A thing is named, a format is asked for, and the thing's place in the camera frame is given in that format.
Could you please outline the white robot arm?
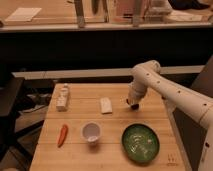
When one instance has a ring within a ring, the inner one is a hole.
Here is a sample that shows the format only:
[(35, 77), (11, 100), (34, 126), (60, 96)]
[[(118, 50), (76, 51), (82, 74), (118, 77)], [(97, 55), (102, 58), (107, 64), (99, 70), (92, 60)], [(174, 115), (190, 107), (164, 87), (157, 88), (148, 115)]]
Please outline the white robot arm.
[(150, 87), (172, 101), (181, 111), (207, 130), (198, 171), (213, 171), (213, 98), (186, 88), (160, 75), (156, 60), (139, 63), (131, 69), (127, 103), (133, 107), (145, 97)]

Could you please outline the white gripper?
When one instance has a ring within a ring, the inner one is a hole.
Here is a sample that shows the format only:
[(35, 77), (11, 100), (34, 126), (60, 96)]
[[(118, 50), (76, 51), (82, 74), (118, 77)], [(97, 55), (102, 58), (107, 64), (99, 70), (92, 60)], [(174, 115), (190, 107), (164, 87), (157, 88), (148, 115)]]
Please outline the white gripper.
[(131, 83), (129, 85), (128, 98), (126, 103), (131, 107), (132, 110), (139, 109), (139, 102), (146, 95), (146, 87), (142, 84)]

